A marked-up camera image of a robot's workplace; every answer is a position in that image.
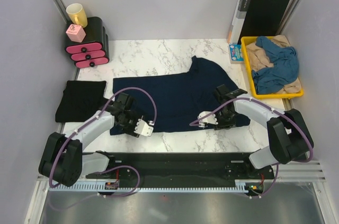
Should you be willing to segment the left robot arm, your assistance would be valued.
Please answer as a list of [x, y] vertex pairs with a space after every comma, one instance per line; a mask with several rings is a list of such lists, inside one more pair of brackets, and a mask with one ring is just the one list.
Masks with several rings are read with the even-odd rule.
[[133, 101], [130, 95], [121, 93], [76, 129], [65, 134], [52, 133], [40, 160], [39, 173], [65, 186], [72, 186], [81, 176], [92, 173], [99, 172], [105, 178], [114, 176], [117, 169], [109, 154], [97, 151], [85, 155], [83, 151], [113, 127], [136, 138], [150, 136], [153, 128], [143, 115], [132, 110]]

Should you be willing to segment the navy blue t shirt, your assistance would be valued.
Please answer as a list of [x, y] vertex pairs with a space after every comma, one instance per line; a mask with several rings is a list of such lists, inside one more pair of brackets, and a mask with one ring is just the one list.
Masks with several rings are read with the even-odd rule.
[[154, 132], [197, 131], [189, 124], [203, 111], [213, 111], [220, 103], [213, 92], [220, 85], [238, 89], [215, 62], [192, 57], [189, 71], [180, 74], [123, 77], [113, 80], [113, 91], [124, 89], [136, 102], [132, 108], [147, 121], [156, 119]]

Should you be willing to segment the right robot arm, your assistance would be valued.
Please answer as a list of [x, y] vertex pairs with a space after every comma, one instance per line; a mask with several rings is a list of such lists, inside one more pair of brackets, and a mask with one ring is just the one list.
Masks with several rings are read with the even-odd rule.
[[230, 91], [225, 85], [218, 86], [213, 94], [222, 106], [215, 114], [215, 130], [240, 127], [241, 117], [267, 129], [269, 145], [250, 154], [249, 161], [242, 166], [246, 177], [257, 177], [266, 166], [308, 162], [313, 158], [314, 142], [298, 110], [275, 109], [243, 89]]

